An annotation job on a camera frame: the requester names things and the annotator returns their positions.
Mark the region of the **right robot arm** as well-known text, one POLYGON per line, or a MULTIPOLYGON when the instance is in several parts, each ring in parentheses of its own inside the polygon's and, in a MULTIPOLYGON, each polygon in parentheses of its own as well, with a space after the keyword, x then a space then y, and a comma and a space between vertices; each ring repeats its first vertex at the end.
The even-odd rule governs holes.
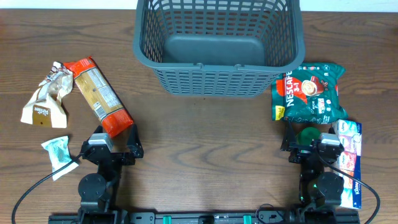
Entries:
POLYGON ((290 152, 289 162, 300 164, 299 200, 284 215, 291 223, 336 223, 335 208, 341 204, 344 180, 326 171, 344 151, 338 136, 328 133, 312 139, 311 144, 299 144, 290 121, 285 122, 281 151, 290 152))

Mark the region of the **teal white sachet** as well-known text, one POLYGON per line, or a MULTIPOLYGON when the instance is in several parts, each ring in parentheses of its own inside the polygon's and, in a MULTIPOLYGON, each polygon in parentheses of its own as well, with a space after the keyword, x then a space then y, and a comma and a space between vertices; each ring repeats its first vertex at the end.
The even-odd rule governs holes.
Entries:
MULTIPOLYGON (((48 140, 43 142, 41 146, 48 152, 49 158, 52 164, 52 172, 55 172, 61 169, 63 166, 67 165, 72 161, 70 157, 69 148, 68 148, 68 136, 61 136, 55 139, 48 140)), ((76 162, 72 162, 69 166, 61 170, 60 172, 54 174, 52 176, 53 181, 61 178, 61 176, 71 172, 73 169, 76 169, 78 164, 76 162)))

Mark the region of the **green lid jar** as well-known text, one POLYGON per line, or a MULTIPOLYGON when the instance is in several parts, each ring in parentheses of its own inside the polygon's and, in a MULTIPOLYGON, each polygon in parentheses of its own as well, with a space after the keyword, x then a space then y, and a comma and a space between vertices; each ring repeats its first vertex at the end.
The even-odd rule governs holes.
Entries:
POLYGON ((320 135, 321 132, 317 128, 307 127, 296 135, 296 140, 299 145, 310 146, 320 135))

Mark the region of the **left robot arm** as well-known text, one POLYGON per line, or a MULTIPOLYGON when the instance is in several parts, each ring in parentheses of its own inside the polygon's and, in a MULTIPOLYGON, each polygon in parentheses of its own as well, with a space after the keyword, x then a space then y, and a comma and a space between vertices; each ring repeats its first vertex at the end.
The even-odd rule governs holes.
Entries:
POLYGON ((113 152, 113 141, 103 127, 83 142, 80 155, 98 166, 95 173, 81 179, 78 193, 81 197, 78 223, 129 223, 126 210, 116 206, 116 195, 124 166, 133 166, 144 156, 137 126, 133 124, 127 140, 127 152, 113 152))

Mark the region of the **Kleenex tissue multipack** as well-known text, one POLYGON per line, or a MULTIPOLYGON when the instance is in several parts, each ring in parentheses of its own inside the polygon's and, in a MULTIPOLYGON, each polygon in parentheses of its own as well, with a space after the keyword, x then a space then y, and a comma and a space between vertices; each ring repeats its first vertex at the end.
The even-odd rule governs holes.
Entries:
MULTIPOLYGON (((355 179, 361 180, 361 123, 339 119, 332 124, 332 128, 344 147, 344 151, 339 156, 335 167, 355 179)), ((361 184, 345 175, 337 174, 344 180, 340 206, 350 209, 361 209, 361 184)))

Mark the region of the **green Nescafe coffee bag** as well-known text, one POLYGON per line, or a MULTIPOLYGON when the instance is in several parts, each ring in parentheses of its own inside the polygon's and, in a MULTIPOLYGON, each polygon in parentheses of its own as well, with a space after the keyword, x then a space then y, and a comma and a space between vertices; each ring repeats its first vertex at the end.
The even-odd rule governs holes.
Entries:
POLYGON ((271 85, 272 119, 315 124, 346 119, 338 93, 338 80, 345 71, 335 63, 317 62, 281 73, 271 85))

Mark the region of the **orange biscuit pack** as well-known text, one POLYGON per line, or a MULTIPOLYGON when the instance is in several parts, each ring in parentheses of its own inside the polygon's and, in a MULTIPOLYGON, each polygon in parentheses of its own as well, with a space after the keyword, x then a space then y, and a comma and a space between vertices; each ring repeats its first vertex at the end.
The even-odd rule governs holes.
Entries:
POLYGON ((92 57, 67 62, 64 66, 73 73, 77 87, 112 138, 134 124, 92 57))

